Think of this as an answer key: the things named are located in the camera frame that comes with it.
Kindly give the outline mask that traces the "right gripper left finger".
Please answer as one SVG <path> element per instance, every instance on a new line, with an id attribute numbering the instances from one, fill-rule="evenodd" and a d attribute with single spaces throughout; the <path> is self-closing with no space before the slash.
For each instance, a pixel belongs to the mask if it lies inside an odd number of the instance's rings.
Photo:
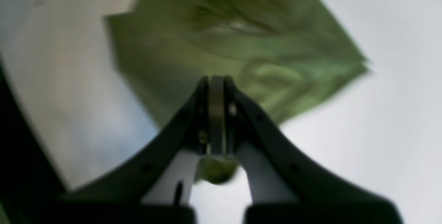
<path id="1" fill-rule="evenodd" d="M 55 203 L 61 224 L 196 224 L 189 197 L 202 157 L 225 156 L 225 77 L 204 76 L 139 153 Z"/>

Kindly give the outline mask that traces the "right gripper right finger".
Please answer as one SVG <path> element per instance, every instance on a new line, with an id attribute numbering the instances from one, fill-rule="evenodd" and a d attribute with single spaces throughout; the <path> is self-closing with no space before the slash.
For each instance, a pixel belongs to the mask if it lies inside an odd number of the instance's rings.
<path id="1" fill-rule="evenodd" d="M 246 171 L 245 224 L 401 224 L 395 205 L 316 163 L 267 114 L 224 80 L 226 142 Z"/>

